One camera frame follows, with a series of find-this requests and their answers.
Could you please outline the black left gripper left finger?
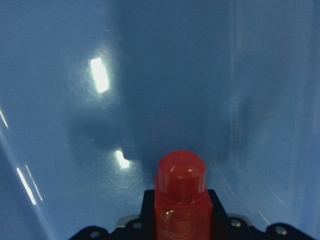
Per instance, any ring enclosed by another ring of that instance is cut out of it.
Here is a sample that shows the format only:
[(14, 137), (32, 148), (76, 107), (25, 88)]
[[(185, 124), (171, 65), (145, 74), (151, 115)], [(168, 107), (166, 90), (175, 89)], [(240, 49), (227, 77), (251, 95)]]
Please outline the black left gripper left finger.
[(156, 221), (155, 221), (155, 190), (145, 190), (140, 211), (140, 221), (144, 240), (156, 239)]

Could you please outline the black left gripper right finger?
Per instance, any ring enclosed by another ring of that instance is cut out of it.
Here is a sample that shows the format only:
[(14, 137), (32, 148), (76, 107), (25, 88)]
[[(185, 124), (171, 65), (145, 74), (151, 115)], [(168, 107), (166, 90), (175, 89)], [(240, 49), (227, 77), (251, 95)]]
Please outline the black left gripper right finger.
[(227, 239), (227, 213), (213, 189), (208, 190), (209, 197), (213, 206), (210, 223), (210, 239), (226, 240)]

